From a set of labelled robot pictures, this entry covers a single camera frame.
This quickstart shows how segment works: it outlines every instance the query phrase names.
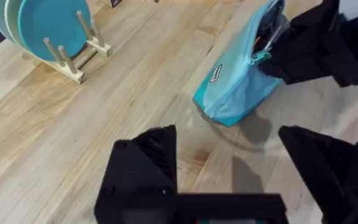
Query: wood grain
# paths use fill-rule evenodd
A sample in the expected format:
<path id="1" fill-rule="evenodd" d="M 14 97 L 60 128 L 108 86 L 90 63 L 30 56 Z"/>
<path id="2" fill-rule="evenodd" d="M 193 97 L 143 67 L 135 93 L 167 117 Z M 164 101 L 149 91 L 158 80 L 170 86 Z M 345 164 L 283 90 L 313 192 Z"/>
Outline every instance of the wood grain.
<path id="1" fill-rule="evenodd" d="M 288 17 L 320 1 L 287 0 Z M 88 1 L 111 57 L 77 85 L 0 45 L 0 223 L 96 223 L 92 209 L 111 147 L 176 124 L 181 192 L 278 192 L 292 223 L 321 212 L 277 136 L 297 124 L 358 141 L 358 86 L 331 78 L 280 85 L 239 124 L 205 118 L 192 97 L 263 2 Z"/>

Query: blue plate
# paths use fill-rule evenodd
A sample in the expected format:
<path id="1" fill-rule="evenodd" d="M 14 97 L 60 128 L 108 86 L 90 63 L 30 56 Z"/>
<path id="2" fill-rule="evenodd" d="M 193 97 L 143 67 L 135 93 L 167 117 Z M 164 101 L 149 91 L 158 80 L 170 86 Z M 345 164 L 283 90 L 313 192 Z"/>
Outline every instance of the blue plate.
<path id="1" fill-rule="evenodd" d="M 48 37 L 55 48 L 62 45 L 69 56 L 74 56 L 86 43 L 77 11 L 90 26 L 91 14 L 85 0 L 23 0 L 18 26 L 24 44 L 37 57 L 55 61 L 44 44 Z"/>
<path id="2" fill-rule="evenodd" d="M 11 37 L 5 22 L 5 3 L 6 0 L 0 0 L 0 32 L 10 41 L 13 42 L 13 38 Z"/>

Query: white label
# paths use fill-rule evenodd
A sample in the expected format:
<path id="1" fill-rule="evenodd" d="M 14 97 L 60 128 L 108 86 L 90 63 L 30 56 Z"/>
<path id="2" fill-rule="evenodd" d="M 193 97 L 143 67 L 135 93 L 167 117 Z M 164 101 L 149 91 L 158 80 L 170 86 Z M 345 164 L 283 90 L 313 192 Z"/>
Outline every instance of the white label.
<path id="1" fill-rule="evenodd" d="M 214 72 L 211 75 L 211 79 L 209 80 L 210 83 L 216 82 L 218 80 L 221 70 L 222 70 L 222 64 L 215 67 Z"/>

